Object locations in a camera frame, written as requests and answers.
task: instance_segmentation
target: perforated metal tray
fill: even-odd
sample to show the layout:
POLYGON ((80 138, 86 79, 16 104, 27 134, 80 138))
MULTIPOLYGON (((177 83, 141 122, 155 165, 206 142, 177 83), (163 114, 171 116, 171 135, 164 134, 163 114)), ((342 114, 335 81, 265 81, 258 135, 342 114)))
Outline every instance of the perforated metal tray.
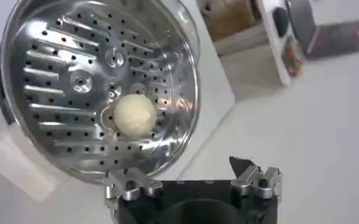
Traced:
POLYGON ((174 1, 19 1, 0 50, 7 106, 48 160, 101 183, 111 169, 155 175, 191 139, 199 115, 198 39, 174 1), (145 94, 158 113, 150 136, 124 136, 117 101, 145 94))

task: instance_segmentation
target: black object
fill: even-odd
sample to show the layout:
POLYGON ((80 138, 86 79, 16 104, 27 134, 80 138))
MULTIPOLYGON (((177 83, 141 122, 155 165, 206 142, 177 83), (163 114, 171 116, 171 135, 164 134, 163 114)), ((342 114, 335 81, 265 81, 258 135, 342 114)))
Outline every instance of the black object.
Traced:
POLYGON ((284 37, 289 27, 289 16, 288 12, 281 8, 277 7, 272 12, 272 17, 274 20, 275 27, 277 28, 278 36, 280 38, 284 37))
POLYGON ((359 21, 316 25, 309 0, 285 0, 294 34, 307 58, 359 52, 359 21))
MULTIPOLYGON (((230 158, 235 175, 253 163, 230 158)), ((240 197, 230 180, 163 181, 161 196, 118 202, 120 224, 276 224, 278 200, 240 197)))

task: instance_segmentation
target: white ball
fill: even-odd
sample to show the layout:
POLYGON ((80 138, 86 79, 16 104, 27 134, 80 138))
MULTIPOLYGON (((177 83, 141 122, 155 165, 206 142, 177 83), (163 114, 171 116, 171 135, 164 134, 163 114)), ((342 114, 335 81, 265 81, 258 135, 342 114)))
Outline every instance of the white ball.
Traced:
POLYGON ((131 137, 149 135, 156 119, 155 107, 145 95, 129 94, 120 99, 114 109, 116 126, 131 137))

